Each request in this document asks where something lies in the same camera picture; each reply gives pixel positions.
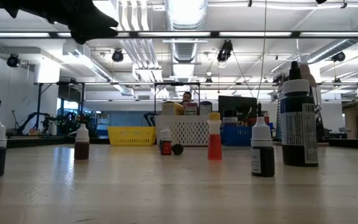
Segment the wire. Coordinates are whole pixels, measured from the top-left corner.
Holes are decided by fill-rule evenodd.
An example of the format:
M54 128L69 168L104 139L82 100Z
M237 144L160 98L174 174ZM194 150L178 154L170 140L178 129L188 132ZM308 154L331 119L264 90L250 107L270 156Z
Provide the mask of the wire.
M258 100L260 93L260 86L262 86L262 80L264 78L264 63L265 63L265 47L266 47L266 24L267 24L267 0L265 0L265 27L264 27L264 48L262 52L262 69L260 71L260 82L258 88L258 94L256 96L256 100Z
M236 60L236 62L237 62L237 65L238 65L238 67L239 67L239 69L240 69L240 72L241 72L241 75L242 75L242 77L243 77L243 79L244 79L244 82L246 83L247 88L248 88L249 92L251 93L251 96L254 97L254 95L252 94L251 89L249 88L249 85L248 85L248 83L247 83L246 77L244 76L244 73L242 72L240 63L239 63L239 61L238 61L238 59L237 59L237 56L236 56L236 53L234 52L234 50L233 50L233 55L234 55L234 58L235 58L235 60Z

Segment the blue basket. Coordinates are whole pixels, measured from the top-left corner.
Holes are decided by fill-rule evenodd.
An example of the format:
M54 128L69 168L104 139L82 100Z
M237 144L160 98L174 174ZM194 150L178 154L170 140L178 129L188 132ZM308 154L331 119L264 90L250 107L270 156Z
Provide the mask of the blue basket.
M223 127L221 136L225 146L251 146L252 127Z

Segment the yellow basket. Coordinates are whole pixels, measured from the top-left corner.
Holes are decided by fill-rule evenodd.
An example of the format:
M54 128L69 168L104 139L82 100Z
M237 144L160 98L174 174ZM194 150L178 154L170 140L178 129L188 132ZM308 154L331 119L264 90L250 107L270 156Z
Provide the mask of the yellow basket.
M113 146L150 146L155 142L155 127L108 127Z

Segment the person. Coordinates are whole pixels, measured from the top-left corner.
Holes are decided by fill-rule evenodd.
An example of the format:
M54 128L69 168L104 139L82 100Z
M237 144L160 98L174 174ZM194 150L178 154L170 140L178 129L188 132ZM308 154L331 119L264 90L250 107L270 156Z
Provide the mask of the person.
M183 94L183 98L180 104L183 105L184 103L189 103L190 101L191 101L191 93L187 91Z

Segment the white basket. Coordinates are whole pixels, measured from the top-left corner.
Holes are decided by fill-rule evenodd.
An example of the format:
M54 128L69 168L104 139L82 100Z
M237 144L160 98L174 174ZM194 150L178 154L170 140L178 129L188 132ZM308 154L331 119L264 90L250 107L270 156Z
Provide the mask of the white basket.
M168 126L172 134L172 143L182 146L207 146L209 139L208 116L169 116L155 117L157 144L160 132Z

